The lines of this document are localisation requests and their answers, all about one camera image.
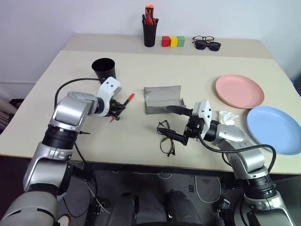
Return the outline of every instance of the plate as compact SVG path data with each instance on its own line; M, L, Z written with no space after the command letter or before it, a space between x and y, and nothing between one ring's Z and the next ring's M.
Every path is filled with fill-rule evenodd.
M301 127L287 113L274 107L259 106L249 112L247 125L259 144L272 145L283 155L301 152Z
M253 80L238 74L220 77L215 88L217 95L227 104L236 108L248 109L261 105L264 93Z

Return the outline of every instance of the green block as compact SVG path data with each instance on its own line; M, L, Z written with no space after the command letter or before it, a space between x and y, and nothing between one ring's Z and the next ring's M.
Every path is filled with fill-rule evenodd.
M177 47L183 47L184 46L184 42L185 42L185 37L184 36L177 36L178 39L178 45Z

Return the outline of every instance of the red marker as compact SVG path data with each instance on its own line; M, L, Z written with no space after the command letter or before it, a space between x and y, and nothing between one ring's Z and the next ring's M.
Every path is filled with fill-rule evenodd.
M130 102L131 101L131 99L133 99L133 97L135 96L135 93L132 93L130 96L129 96L129 98L124 102L124 106L126 106L127 104L128 104L128 102Z
M150 9L150 16L153 18L154 17L154 5L149 5Z
M145 14L145 20L147 25L153 25L153 20L150 13Z

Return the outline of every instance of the black pen holder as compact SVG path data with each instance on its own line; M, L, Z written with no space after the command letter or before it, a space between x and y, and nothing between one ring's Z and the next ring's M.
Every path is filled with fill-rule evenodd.
M147 25L144 24L142 21L143 25L143 35L144 35L144 45L146 47L153 47L155 45L155 40L156 40L156 30L157 30L157 25Z
M101 58L92 63L92 69L95 71L100 83L102 84L107 78L115 75L115 62L109 58Z

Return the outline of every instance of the white wall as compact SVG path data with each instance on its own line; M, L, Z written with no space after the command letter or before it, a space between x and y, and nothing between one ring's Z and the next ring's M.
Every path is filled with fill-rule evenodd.
M74 32L141 34L150 3L157 35L258 39L288 76L301 73L300 0L1 0L0 83L36 82Z

